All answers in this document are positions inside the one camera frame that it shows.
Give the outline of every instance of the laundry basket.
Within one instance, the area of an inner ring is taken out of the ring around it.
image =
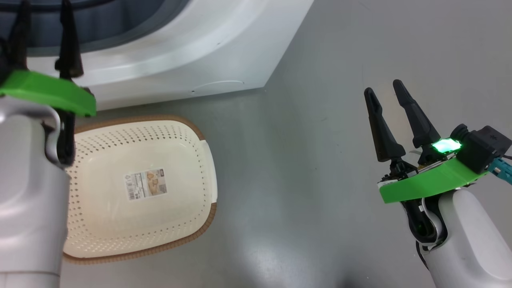
[[[64,258],[93,264],[190,242],[211,224],[217,180],[208,143],[178,116],[76,129]]]

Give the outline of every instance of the barcode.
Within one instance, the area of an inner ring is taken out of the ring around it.
[[[165,186],[165,184],[159,185],[158,189],[160,190],[160,193],[162,193],[162,194],[167,193],[167,187]]]
[[[134,200],[135,199],[135,194],[133,193],[133,189],[132,188],[128,189],[128,196],[130,197],[130,200]]]

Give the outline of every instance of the product label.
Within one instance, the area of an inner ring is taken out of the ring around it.
[[[130,201],[167,193],[163,169],[127,174],[123,180]]]
[[[389,185],[389,184],[395,183],[395,182],[398,182],[398,180],[382,181],[382,182],[377,183],[377,187],[380,189],[382,186],[386,186],[386,185]]]

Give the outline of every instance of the blue connector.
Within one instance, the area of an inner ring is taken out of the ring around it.
[[[487,170],[494,174],[496,177],[503,179],[512,185],[512,166],[503,161],[503,159],[494,159],[494,161],[490,163]]]

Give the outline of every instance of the gray surface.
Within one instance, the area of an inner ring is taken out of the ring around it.
[[[172,113],[210,144],[216,218],[199,239],[119,263],[65,263],[62,287],[433,287],[398,204],[383,204],[362,92],[372,86],[395,138],[412,133],[400,78],[441,135],[461,122],[512,127],[511,3],[316,0],[265,89],[105,111],[92,121]],[[476,191],[512,244],[512,192]]]

